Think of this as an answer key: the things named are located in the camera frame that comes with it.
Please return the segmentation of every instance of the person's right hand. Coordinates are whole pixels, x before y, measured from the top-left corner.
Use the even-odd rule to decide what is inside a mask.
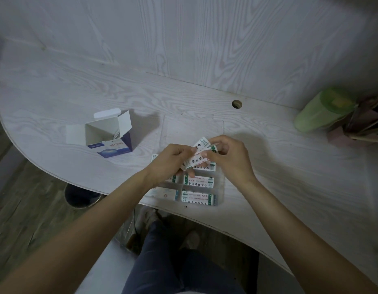
[[[233,185],[240,188],[245,183],[258,182],[250,163],[249,153],[242,141],[220,135],[209,139],[209,142],[218,143],[219,153],[207,150],[202,155],[221,167],[224,175]]]

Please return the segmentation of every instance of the leg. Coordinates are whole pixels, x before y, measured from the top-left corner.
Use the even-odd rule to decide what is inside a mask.
[[[185,291],[207,294],[245,294],[241,286],[230,274],[215,263],[201,255],[197,250],[183,248],[186,255],[182,265],[180,279]]]
[[[182,290],[170,261],[166,233],[161,221],[151,224],[122,294],[173,294]]]

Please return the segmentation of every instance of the clear plastic organizer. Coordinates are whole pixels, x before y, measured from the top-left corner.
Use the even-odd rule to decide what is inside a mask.
[[[185,144],[193,146],[201,138],[210,139],[223,134],[224,122],[211,118],[191,118],[181,115],[168,114],[163,118],[162,130],[159,142],[156,144],[153,154],[160,154],[170,143]],[[193,168],[196,176],[212,177],[214,179],[213,188],[200,187],[195,185],[184,185],[184,178],[187,172],[177,176],[175,182],[162,182],[159,187],[177,190],[175,197],[177,204],[192,204],[182,202],[182,191],[198,192],[215,195],[214,205],[220,205],[224,199],[224,174],[221,168],[216,165],[216,171],[201,170]]]

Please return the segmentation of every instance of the green tumbler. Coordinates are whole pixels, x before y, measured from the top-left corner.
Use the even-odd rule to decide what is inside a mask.
[[[356,97],[343,88],[327,88],[319,92],[296,116],[295,128],[300,132],[329,126],[352,112]]]

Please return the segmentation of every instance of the black cable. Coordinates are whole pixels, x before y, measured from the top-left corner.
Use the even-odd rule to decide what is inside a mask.
[[[133,222],[134,222],[134,231],[136,232],[136,235],[137,237],[139,236],[139,234],[137,233],[137,230],[136,230],[136,211],[133,209]]]

